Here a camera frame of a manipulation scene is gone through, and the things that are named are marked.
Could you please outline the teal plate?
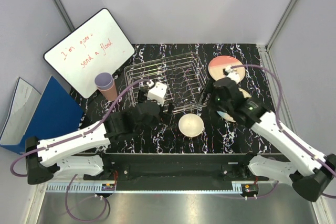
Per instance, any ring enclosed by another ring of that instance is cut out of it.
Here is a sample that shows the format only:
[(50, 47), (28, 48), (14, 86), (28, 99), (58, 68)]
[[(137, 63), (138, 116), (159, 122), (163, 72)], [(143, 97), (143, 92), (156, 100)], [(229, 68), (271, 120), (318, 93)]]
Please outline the teal plate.
[[(251, 95), (244, 89), (239, 88), (239, 91), (243, 94), (244, 98), (251, 98)], [(226, 112), (217, 111), (217, 114), (228, 122), (235, 123), (236, 121)]]

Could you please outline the cream pink plate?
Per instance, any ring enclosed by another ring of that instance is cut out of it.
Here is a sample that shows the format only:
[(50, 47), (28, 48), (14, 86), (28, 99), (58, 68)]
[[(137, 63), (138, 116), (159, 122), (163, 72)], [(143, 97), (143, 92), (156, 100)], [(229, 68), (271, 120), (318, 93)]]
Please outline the cream pink plate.
[[(212, 59), (208, 64), (208, 72), (212, 79), (217, 81), (224, 78), (223, 69), (228, 65), (232, 65), (234, 67), (242, 65), (242, 63), (231, 56), (218, 56)], [(245, 69), (243, 67), (234, 69), (239, 73), (240, 81), (242, 81), (245, 77)]]

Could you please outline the pink plastic cup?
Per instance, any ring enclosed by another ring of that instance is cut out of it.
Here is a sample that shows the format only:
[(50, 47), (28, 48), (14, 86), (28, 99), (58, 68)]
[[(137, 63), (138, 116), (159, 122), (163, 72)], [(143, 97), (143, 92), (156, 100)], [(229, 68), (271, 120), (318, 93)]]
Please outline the pink plastic cup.
[(118, 96), (115, 82), (114, 82), (113, 86), (110, 89), (107, 89), (107, 90), (98, 89), (98, 90), (102, 93), (102, 95), (108, 101), (114, 101), (117, 98), (117, 96)]

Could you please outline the red floral ceramic bowl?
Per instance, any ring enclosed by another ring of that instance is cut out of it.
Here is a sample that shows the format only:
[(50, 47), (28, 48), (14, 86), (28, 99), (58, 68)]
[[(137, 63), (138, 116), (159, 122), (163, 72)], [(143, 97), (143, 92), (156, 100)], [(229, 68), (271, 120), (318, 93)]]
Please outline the red floral ceramic bowl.
[(180, 118), (178, 126), (184, 136), (193, 138), (202, 133), (204, 129), (204, 122), (200, 116), (189, 113)]

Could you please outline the wire dish rack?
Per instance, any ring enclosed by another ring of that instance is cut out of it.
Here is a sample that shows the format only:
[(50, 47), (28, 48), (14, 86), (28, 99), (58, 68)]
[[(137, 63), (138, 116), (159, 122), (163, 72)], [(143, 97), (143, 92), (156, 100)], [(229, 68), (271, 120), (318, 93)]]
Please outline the wire dish rack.
[(200, 102), (201, 92), (208, 79), (206, 66), (194, 52), (127, 66), (124, 77), (126, 85), (141, 79), (167, 85), (164, 112), (170, 103), (174, 105), (174, 114), (206, 106), (206, 102)]

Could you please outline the lilac plastic cup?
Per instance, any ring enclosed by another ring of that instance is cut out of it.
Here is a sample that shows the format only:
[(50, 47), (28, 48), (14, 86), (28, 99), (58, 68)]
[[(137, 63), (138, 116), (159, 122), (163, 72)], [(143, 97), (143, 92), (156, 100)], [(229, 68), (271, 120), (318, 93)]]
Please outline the lilac plastic cup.
[(114, 78), (112, 74), (108, 72), (102, 72), (95, 77), (95, 84), (98, 89), (107, 90), (114, 84)]

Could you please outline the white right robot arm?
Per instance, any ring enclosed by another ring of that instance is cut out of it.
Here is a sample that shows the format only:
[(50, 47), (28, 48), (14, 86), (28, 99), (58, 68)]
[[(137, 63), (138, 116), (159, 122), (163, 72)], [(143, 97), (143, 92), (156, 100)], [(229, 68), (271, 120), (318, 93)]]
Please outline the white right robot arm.
[(264, 137), (288, 159), (286, 163), (249, 154), (248, 160), (238, 167), (242, 179), (254, 176), (275, 179), (290, 185), (305, 200), (315, 202), (335, 178), (334, 154), (325, 155), (311, 147), (265, 105), (254, 98), (244, 98), (234, 80), (228, 77), (207, 80), (199, 100)]

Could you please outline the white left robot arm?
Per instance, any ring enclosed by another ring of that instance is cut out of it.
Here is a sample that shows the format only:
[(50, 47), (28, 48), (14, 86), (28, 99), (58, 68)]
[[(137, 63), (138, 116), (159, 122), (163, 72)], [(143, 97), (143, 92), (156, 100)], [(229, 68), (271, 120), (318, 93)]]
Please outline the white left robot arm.
[(60, 137), (40, 140), (32, 136), (26, 140), (27, 182), (37, 185), (47, 182), (66, 168), (83, 168), (87, 179), (107, 180), (113, 175), (113, 167), (98, 154), (98, 165), (84, 162), (78, 153), (94, 147), (108, 147), (120, 137), (133, 136), (143, 126), (156, 127), (169, 119), (175, 108), (170, 103), (163, 110), (163, 101), (151, 99), (142, 90), (138, 93), (138, 104), (121, 112), (107, 114), (101, 121), (80, 131)]

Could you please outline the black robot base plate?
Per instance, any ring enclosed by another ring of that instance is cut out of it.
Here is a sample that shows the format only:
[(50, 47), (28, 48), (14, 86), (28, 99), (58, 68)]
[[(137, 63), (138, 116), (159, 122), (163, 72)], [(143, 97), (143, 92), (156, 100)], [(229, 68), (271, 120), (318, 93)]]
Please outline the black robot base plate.
[(248, 154), (104, 154), (111, 171), (99, 179), (86, 181), (153, 181), (216, 184), (221, 181), (255, 181), (247, 170)]

